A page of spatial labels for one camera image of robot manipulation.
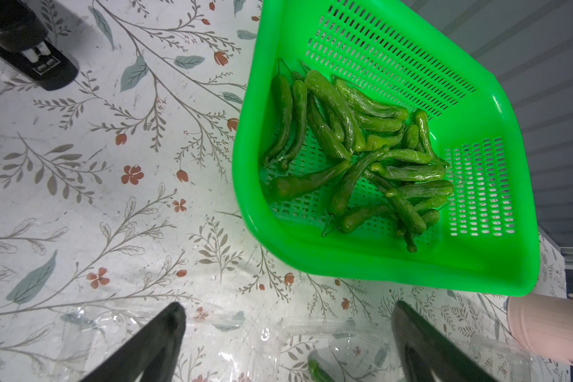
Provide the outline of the green plastic basket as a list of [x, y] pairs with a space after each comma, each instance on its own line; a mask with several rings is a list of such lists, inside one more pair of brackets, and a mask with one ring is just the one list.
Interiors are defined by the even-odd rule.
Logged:
[[[271, 95], [278, 71], [308, 66], [369, 97], [428, 113], [434, 151], [455, 192], [410, 253], [392, 221], [323, 233], [331, 189], [270, 203], [277, 171], [260, 156], [279, 129]], [[244, 222], [301, 272], [522, 296], [536, 284], [540, 249], [533, 189], [517, 117], [474, 58], [399, 1], [265, 1], [233, 150]]]

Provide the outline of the clear pepper container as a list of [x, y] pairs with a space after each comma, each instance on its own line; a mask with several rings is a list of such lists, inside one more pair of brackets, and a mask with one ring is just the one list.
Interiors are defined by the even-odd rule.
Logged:
[[[166, 307], [100, 310], [87, 306], [63, 314], [66, 333], [51, 379], [84, 381]], [[186, 332], [172, 381], [252, 381], [244, 312], [217, 315], [202, 308], [184, 309]]]

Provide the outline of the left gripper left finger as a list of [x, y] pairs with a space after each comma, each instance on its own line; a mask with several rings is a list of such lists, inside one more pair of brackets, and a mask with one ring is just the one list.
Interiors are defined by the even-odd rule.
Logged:
[[186, 332], [186, 311], [172, 302], [84, 381], [172, 381]]

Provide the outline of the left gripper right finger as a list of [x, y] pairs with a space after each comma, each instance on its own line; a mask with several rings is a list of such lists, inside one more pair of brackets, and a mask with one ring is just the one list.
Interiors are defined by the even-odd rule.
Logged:
[[407, 381], [494, 380], [402, 300], [394, 307], [392, 330]]

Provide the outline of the green pepper long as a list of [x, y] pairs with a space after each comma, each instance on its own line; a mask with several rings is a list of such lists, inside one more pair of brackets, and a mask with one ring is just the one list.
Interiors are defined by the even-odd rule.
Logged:
[[308, 89], [336, 114], [345, 134], [345, 147], [351, 153], [361, 153], [365, 139], [359, 123], [340, 92], [317, 70], [310, 70], [304, 80]]

